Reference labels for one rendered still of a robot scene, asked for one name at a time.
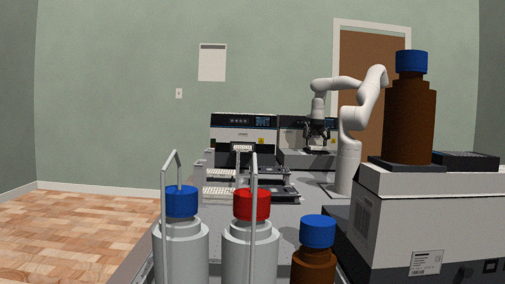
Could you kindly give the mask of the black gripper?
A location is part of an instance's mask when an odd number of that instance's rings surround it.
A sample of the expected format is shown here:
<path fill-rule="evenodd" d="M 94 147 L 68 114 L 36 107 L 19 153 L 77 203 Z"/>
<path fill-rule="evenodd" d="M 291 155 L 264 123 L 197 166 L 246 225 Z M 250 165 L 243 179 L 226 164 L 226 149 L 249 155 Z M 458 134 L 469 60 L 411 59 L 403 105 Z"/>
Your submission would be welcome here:
<path fill-rule="evenodd" d="M 304 127 L 303 131 L 303 138 L 306 139 L 306 145 L 309 147 L 309 138 L 314 135 L 322 136 L 324 138 L 323 140 L 323 146 L 326 147 L 327 145 L 327 140 L 330 139 L 330 128 L 325 128 L 324 127 L 324 120 L 325 119 L 313 119 L 311 118 L 310 120 L 310 127 Z M 311 132 L 306 136 L 307 131 L 310 130 Z M 324 131 L 326 130 L 327 132 L 327 137 L 324 135 Z"/>

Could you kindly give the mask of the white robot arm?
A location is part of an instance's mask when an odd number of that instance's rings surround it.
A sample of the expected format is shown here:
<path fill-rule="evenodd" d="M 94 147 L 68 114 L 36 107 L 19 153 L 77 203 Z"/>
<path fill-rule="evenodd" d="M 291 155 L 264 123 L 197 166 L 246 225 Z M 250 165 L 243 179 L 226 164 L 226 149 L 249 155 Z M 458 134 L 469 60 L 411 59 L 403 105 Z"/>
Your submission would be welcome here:
<path fill-rule="evenodd" d="M 315 92 L 311 113 L 308 118 L 325 119 L 325 99 L 327 91 L 358 89 L 356 99 L 359 106 L 342 106 L 338 116 L 338 150 L 334 192 L 351 195 L 352 179 L 361 162 L 362 143 L 353 138 L 349 131 L 363 131 L 369 121 L 372 109 L 380 95 L 380 89 L 389 85 L 387 70 L 382 64 L 371 66 L 364 81 L 349 76 L 314 79 L 310 88 Z M 349 131 L 348 131 L 349 130 Z"/>

